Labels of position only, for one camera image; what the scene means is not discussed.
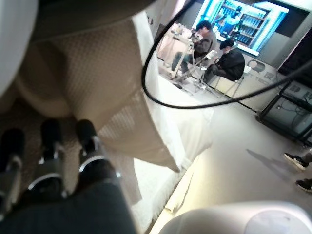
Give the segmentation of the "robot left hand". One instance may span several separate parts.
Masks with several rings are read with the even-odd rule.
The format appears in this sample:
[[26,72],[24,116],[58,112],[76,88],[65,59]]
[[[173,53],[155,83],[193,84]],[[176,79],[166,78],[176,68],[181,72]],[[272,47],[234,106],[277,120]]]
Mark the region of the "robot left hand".
[[40,127],[42,155],[35,178],[20,192],[25,135],[6,130],[0,140],[0,231],[3,234],[135,234],[137,228],[102,141],[91,121],[76,123],[78,184],[64,186],[59,122]]

